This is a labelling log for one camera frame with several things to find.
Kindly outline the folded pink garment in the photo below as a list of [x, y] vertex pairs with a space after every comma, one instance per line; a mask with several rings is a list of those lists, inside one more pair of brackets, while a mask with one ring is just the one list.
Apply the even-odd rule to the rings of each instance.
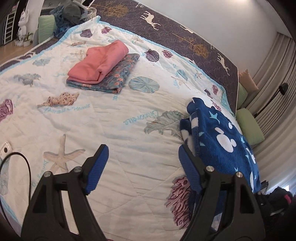
[[128, 52], [128, 47], [120, 40], [89, 48], [86, 57], [69, 70], [68, 79], [82, 84], [98, 84]]

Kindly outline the green pillow left side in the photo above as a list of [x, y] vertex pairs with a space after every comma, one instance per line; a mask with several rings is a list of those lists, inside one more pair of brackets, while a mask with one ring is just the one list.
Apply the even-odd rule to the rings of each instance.
[[54, 15], [42, 15], [38, 18], [38, 43], [52, 37], [56, 29]]

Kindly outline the green pillow behind mattress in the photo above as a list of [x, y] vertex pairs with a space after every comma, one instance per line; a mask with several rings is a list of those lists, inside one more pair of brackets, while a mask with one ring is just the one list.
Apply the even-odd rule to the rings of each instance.
[[237, 109], [240, 109], [242, 104], [247, 99], [248, 92], [247, 90], [239, 83], [238, 85], [238, 98], [237, 98]]

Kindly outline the white shelf rack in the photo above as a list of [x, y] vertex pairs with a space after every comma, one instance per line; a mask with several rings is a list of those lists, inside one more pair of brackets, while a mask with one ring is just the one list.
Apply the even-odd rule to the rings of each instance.
[[16, 11], [9, 13], [1, 23], [1, 45], [8, 44], [13, 40], [13, 29]]

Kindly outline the black floor lamp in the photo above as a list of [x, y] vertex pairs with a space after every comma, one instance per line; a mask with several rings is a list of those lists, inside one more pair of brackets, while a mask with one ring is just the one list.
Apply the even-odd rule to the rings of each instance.
[[258, 115], [260, 115], [267, 107], [268, 105], [276, 98], [276, 96], [280, 93], [282, 96], [286, 94], [288, 90], [288, 84], [287, 83], [282, 83], [279, 87], [276, 93], [271, 97], [271, 99], [267, 102], [267, 104], [257, 113], [253, 115], [254, 118], [256, 118]]

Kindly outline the green pillow near curtain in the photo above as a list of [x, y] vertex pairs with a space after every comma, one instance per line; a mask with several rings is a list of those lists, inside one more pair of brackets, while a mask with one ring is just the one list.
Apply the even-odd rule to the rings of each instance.
[[253, 146], [265, 140], [259, 124], [248, 109], [241, 108], [236, 111], [236, 120], [248, 144]]

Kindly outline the dark deer print mattress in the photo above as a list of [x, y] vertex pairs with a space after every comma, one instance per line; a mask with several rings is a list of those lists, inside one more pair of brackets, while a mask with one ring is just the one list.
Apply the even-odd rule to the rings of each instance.
[[238, 69], [216, 47], [196, 33], [136, 1], [95, 1], [101, 21], [185, 57], [208, 77], [222, 85], [228, 106], [236, 114]]

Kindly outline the blue fleece star pajama top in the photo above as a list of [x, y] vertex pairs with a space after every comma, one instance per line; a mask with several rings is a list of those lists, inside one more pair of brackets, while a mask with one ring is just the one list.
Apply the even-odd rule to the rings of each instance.
[[189, 102], [187, 112], [189, 117], [180, 121], [180, 131], [193, 155], [220, 173], [241, 172], [252, 192], [259, 192], [259, 169], [252, 148], [231, 120], [198, 97]]

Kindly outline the folded blue floral garment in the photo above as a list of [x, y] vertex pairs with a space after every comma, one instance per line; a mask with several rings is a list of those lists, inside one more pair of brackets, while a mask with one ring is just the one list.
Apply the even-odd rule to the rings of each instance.
[[98, 84], [79, 83], [67, 79], [66, 84], [84, 90], [103, 91], [118, 94], [129, 77], [133, 67], [138, 62], [140, 55], [127, 54]]

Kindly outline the beige pleated curtain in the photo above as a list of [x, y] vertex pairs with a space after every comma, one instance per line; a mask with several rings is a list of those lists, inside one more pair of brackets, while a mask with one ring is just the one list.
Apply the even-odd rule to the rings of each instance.
[[268, 181], [269, 191], [288, 187], [295, 193], [295, 42], [278, 33], [266, 59], [255, 74], [258, 90], [247, 98], [243, 107], [252, 114], [260, 111], [282, 83], [288, 84], [255, 119], [265, 140], [253, 151], [261, 180]]

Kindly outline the white cat figurine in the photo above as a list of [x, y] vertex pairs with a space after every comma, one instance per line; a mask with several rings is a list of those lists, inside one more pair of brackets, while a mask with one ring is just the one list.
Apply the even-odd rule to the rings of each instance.
[[29, 10], [23, 10], [18, 22], [18, 46], [28, 47], [30, 45], [30, 32], [27, 31], [29, 21]]

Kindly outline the pile of grey blue clothes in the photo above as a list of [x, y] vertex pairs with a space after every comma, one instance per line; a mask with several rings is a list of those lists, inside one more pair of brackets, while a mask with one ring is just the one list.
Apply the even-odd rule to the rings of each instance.
[[95, 18], [97, 9], [86, 7], [78, 1], [67, 1], [51, 10], [50, 14], [54, 16], [55, 20], [54, 36], [60, 39], [71, 27]]

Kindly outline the white socket adapter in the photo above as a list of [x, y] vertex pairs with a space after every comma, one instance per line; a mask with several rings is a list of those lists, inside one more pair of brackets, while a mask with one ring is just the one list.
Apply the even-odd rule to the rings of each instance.
[[1, 149], [0, 149], [1, 159], [4, 159], [8, 154], [12, 152], [13, 152], [13, 149], [10, 143], [5, 142], [3, 145], [1, 145]]

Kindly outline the white seashell print quilt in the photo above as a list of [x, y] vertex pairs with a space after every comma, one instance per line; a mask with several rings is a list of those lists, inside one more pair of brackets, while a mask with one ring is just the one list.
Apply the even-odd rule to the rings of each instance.
[[[48, 49], [1, 72], [1, 143], [12, 156], [1, 172], [1, 200], [16, 231], [46, 171], [61, 174], [83, 164], [101, 144], [109, 159], [97, 188], [88, 196], [98, 224], [111, 240], [179, 240], [168, 202], [184, 171], [178, 158], [179, 123], [192, 97], [219, 107], [233, 123], [222, 87], [179, 54], [151, 62], [146, 51], [163, 47], [97, 19], [70, 29]], [[69, 87], [68, 71], [86, 51], [121, 40], [140, 55], [121, 92]]]

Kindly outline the pink beige pillow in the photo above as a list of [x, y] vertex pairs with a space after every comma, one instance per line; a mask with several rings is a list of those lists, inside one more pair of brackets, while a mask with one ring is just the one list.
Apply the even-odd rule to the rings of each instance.
[[239, 73], [239, 83], [246, 89], [248, 93], [255, 92], [258, 90], [257, 85], [255, 84], [254, 80], [250, 76], [248, 70]]

